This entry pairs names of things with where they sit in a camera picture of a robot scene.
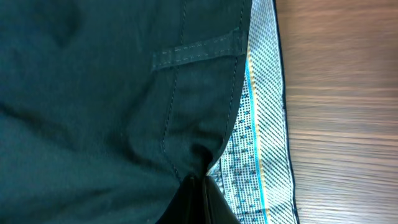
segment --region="dark blue edge trim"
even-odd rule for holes
[[[296,184],[295,184],[295,179],[294,179],[292,160],[290,158],[289,126],[288,126],[288,122],[287,122],[287,107],[286,107],[286,82],[285,82],[284,59],[283,59],[283,54],[282,54],[282,42],[280,41],[279,22],[278,22],[277,8],[276,8],[276,0],[272,0],[272,3],[274,5],[274,13],[275,13],[277,36],[278,36],[278,45],[279,45],[278,48],[279,48],[279,57],[280,57],[280,68],[282,70],[281,72],[282,72],[282,80],[283,80],[283,87],[284,87],[283,92],[282,92],[282,99],[284,101],[284,110],[285,110],[286,148],[287,148],[287,154],[289,156],[290,173],[292,174],[292,182],[293,182],[293,206],[294,206],[294,208],[292,208],[292,211],[293,211],[293,214],[296,217],[297,224],[300,224],[299,215],[297,213],[296,198],[295,198]]]

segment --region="wood grain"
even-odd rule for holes
[[[398,1],[277,9],[301,223],[398,223]]]

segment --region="cloth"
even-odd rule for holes
[[[241,223],[296,224],[275,2],[253,0],[238,117],[208,175]]]
[[[0,223],[155,223],[226,147],[246,56],[216,55],[222,44],[168,67],[153,56],[247,32],[250,12],[250,0],[0,0]]]

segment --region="brown wooden surface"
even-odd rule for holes
[[[398,1],[277,8],[300,221],[398,223]]]

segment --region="dark green fabric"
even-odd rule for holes
[[[231,134],[245,56],[151,71],[249,29],[246,0],[0,0],[0,223],[155,223]]]

